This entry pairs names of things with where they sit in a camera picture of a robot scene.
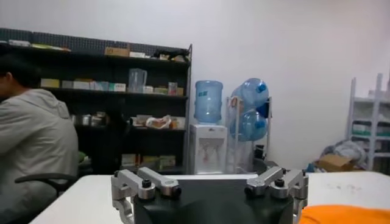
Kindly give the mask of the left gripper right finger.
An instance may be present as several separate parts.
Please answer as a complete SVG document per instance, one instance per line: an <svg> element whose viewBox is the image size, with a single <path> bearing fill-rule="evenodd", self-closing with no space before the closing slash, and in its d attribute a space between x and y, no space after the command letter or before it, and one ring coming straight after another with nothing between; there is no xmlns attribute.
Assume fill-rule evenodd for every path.
<svg viewBox="0 0 390 224"><path fill-rule="evenodd" d="M264 196L269 191L274 199L292 196L292 222L298 224L303 209L308 204L309 176L304 170L289 170L271 167L255 178L246 181L244 189L249 198Z"/></svg>

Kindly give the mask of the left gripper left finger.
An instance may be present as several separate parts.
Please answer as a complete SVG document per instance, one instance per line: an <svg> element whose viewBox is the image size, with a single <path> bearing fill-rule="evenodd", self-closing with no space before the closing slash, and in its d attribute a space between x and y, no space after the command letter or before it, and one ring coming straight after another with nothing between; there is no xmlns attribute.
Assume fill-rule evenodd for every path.
<svg viewBox="0 0 390 224"><path fill-rule="evenodd" d="M180 197L182 192L179 182L165 177L148 167L139 168L137 173L119 170L111 177L112 206L119 212L125 224L135 222L132 202L135 197L141 200L153 200L156 190L171 199Z"/></svg>

